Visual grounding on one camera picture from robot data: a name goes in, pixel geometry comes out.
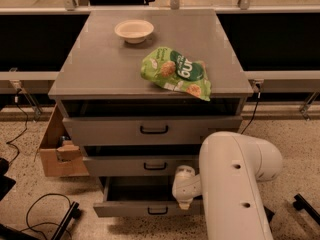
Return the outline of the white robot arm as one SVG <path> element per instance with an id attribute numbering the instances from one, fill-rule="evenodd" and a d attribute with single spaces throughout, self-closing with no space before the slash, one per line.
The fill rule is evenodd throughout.
<path id="1" fill-rule="evenodd" d="M 273 240 L 257 183 L 281 170 L 282 155 L 272 143 L 216 132 L 202 143 L 198 170 L 176 169 L 172 194 L 183 210 L 203 198 L 209 240 Z"/>

